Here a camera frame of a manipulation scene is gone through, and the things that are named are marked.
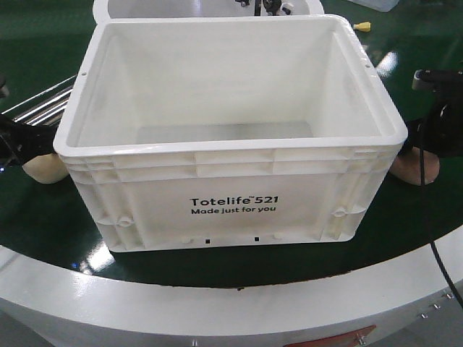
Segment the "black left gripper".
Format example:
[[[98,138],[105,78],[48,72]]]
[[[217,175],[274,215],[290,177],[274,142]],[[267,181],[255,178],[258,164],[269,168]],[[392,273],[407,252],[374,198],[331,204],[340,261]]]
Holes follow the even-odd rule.
[[[39,155],[55,153],[58,124],[30,126],[1,115],[1,166],[22,166]]]

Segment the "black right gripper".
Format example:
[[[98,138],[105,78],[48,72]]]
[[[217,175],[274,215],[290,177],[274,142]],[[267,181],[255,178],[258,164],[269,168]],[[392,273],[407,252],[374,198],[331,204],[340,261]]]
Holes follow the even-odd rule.
[[[440,158],[462,156],[462,72],[419,69],[412,88],[429,90],[436,99],[426,116],[406,121],[408,136],[401,154],[418,147]]]

